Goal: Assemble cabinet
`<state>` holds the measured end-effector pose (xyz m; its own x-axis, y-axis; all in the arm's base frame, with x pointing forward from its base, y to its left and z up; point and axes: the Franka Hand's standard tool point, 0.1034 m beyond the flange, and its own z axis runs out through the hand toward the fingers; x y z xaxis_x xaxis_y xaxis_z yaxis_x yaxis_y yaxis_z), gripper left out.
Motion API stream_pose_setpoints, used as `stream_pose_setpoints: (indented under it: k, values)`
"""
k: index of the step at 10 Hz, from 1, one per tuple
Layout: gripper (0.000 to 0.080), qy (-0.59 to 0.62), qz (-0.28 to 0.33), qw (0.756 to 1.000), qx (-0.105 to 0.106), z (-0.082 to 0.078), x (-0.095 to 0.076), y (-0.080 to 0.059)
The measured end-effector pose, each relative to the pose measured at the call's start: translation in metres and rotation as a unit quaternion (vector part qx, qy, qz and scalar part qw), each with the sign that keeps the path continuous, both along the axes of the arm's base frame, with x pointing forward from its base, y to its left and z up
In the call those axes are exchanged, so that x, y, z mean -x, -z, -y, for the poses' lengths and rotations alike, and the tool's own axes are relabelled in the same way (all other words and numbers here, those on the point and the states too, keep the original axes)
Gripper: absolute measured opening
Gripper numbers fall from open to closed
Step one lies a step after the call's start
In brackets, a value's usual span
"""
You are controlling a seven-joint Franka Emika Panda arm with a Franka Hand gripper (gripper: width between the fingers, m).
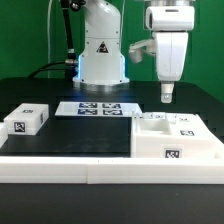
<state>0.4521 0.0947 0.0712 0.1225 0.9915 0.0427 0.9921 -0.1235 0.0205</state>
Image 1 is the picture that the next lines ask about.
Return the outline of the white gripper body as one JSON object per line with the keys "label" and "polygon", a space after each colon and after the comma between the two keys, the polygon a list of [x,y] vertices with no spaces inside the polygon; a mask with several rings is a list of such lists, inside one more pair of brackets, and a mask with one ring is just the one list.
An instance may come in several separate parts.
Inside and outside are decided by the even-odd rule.
{"label": "white gripper body", "polygon": [[194,28],[193,6],[150,6],[146,27],[155,41],[156,72],[164,82],[179,81],[184,68],[188,32]]}

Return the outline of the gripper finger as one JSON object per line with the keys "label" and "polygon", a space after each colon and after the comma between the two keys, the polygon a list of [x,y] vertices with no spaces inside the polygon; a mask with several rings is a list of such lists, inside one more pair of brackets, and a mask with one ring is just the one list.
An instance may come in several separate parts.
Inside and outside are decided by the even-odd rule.
{"label": "gripper finger", "polygon": [[173,82],[162,82],[161,83],[161,102],[162,103],[171,103],[172,102],[173,89],[174,89]]}

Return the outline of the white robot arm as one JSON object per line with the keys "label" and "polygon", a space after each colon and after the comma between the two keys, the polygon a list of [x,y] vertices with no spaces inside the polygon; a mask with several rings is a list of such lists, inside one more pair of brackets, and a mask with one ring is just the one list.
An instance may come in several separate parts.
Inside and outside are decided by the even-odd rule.
{"label": "white robot arm", "polygon": [[[125,86],[125,58],[121,53],[122,23],[118,9],[106,0],[59,0],[63,10],[68,55],[74,62],[73,84],[92,91],[111,91]],[[161,82],[161,101],[170,103],[174,83],[181,79],[188,44],[188,32],[194,28],[193,0],[144,0],[147,40],[129,47],[133,62],[153,55]],[[72,43],[69,13],[85,10],[85,48],[76,54]]]}

